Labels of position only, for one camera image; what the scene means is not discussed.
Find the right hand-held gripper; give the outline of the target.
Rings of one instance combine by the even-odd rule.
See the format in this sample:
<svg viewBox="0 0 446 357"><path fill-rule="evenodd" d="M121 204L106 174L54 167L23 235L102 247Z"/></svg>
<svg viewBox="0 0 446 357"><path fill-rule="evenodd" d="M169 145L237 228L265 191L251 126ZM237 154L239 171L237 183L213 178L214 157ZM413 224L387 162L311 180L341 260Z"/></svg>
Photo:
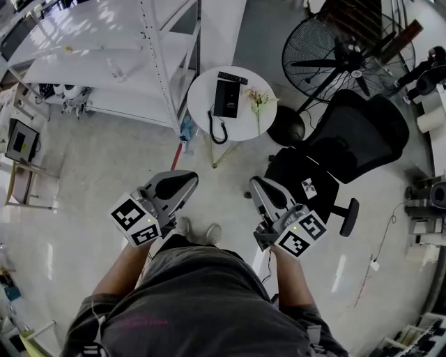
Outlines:
<svg viewBox="0 0 446 357"><path fill-rule="evenodd" d="M255 176L249 182L249 191L262 218L254 231L261 250L275 246L298 259L328 234L318 214L294 200L275 181Z"/></svg>

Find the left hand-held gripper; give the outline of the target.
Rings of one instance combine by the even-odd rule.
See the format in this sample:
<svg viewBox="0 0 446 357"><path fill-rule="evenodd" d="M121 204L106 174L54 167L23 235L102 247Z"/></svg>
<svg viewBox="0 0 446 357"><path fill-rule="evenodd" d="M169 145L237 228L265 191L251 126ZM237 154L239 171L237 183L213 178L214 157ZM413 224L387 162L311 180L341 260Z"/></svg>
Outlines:
<svg viewBox="0 0 446 357"><path fill-rule="evenodd" d="M165 238L176 226L176 212L184 207L198 183L198 174L193 171L156 174L118 199L110 208L111 221L136 248Z"/></svg>

